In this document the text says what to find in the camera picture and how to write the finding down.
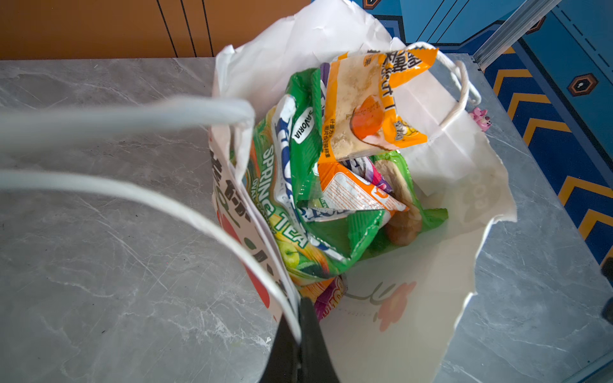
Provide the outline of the Fox's berries candy bag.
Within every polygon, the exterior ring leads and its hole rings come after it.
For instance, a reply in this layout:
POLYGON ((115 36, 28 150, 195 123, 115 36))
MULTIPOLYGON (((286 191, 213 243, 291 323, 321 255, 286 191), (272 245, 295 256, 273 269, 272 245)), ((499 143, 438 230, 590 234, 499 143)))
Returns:
POLYGON ((387 194, 393 193, 393 188, 391 188, 391 186, 383 178, 381 173, 376 169, 373 161, 368 156, 342 161, 342 164, 351 172, 362 177, 364 180, 387 194))

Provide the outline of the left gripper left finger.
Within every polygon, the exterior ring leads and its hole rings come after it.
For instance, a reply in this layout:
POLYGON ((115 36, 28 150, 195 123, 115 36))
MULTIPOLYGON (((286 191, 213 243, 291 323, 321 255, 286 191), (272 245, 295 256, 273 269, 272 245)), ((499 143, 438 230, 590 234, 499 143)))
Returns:
POLYGON ((299 346, 285 316, 279 322, 268 363, 260 383, 297 383, 299 346))

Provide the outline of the green yellow snack bag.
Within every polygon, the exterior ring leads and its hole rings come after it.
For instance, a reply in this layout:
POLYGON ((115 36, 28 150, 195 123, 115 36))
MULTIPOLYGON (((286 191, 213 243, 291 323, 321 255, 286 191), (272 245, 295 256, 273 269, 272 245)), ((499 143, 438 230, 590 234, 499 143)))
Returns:
POLYGON ((299 287, 346 272, 390 219, 385 210, 336 210, 323 200, 321 84, 318 68, 290 77, 282 99, 255 126, 244 180, 299 287))

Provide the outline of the pink toy keychain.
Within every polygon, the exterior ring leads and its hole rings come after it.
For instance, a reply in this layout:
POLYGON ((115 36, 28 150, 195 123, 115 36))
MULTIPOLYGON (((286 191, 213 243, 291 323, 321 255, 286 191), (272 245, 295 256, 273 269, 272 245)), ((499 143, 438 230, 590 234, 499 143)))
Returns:
POLYGON ((488 129, 492 126, 492 122, 490 120, 490 117, 488 116, 488 110, 476 107, 469 114, 483 132, 487 132, 488 129))

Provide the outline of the long orange snack packet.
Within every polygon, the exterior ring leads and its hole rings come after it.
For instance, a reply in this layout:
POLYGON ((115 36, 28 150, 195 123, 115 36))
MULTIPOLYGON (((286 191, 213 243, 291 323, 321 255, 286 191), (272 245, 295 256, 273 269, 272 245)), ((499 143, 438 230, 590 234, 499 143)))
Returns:
POLYGON ((342 164, 318 164, 322 198, 336 210, 406 212, 408 207, 342 164))

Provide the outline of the green Lays chips bag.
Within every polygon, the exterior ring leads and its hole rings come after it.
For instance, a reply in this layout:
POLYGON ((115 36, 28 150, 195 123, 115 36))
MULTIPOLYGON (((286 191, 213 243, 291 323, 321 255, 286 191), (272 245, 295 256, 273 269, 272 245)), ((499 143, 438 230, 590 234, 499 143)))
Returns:
POLYGON ((389 241, 396 246, 407 246, 423 232, 442 226, 449 218, 444 208, 424 209, 415 191, 413 178, 405 158, 398 152, 371 156, 377 171, 391 187, 391 196, 405 204, 405 212, 396 212, 384 226, 389 241))

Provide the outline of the white paper bag with flower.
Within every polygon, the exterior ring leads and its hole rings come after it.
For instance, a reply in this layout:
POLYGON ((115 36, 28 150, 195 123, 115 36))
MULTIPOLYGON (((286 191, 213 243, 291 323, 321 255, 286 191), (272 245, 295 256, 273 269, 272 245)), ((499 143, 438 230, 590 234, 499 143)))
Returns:
MULTIPOLYGON (((382 24, 349 1, 317 1, 280 19, 257 38, 216 56, 211 97, 175 96, 128 107, 91 107, 1 113, 1 151, 21 154, 142 132, 206 126, 220 170, 220 218, 147 188, 119 180, 65 172, 1 172, 4 191, 84 192, 152 207, 217 240, 246 266, 263 301, 284 319, 290 344, 306 346, 305 313, 272 246, 263 219, 248 198, 242 177, 255 119, 282 95, 290 76, 342 54, 402 48, 382 24)), ((509 174, 488 138, 466 112, 481 96, 465 64, 445 54, 460 97, 431 73, 403 85, 397 110, 422 123, 429 142, 403 151, 427 204, 445 207, 443 228, 359 263, 348 272, 349 290, 318 331, 324 365, 343 382, 431 382, 458 322, 475 293, 475 263, 491 226, 516 221, 509 174)))

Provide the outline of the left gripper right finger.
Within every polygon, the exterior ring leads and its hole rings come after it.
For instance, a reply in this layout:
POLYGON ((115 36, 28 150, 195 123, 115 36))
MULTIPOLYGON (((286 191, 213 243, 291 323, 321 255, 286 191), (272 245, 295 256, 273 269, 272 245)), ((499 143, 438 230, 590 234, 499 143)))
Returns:
POLYGON ((330 360, 314 305, 302 298, 299 306, 301 343, 299 347, 298 382, 340 383, 330 360))

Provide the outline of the right aluminium corner post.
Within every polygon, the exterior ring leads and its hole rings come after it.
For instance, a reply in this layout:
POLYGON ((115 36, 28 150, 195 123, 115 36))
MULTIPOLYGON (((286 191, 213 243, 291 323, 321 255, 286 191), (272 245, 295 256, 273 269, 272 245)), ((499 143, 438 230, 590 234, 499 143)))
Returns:
POLYGON ((475 52, 474 62, 485 71, 509 47, 546 16, 560 0, 526 0, 475 52))

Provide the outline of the purple grape candy bag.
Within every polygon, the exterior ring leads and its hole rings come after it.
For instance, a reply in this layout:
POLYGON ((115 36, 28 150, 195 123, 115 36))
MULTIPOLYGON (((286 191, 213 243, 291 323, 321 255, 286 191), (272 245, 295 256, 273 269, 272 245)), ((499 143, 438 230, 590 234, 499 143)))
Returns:
POLYGON ((339 304, 347 291, 343 275, 337 276, 314 301, 314 312, 319 321, 325 319, 339 304))

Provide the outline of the small orange snack packet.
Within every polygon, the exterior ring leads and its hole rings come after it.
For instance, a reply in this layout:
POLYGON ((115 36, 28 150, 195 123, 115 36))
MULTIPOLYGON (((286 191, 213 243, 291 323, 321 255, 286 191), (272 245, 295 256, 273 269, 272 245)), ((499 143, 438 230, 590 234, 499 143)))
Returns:
POLYGON ((390 152, 428 141, 399 114, 394 92, 437 60, 438 49, 343 54, 320 66, 320 164, 390 152))

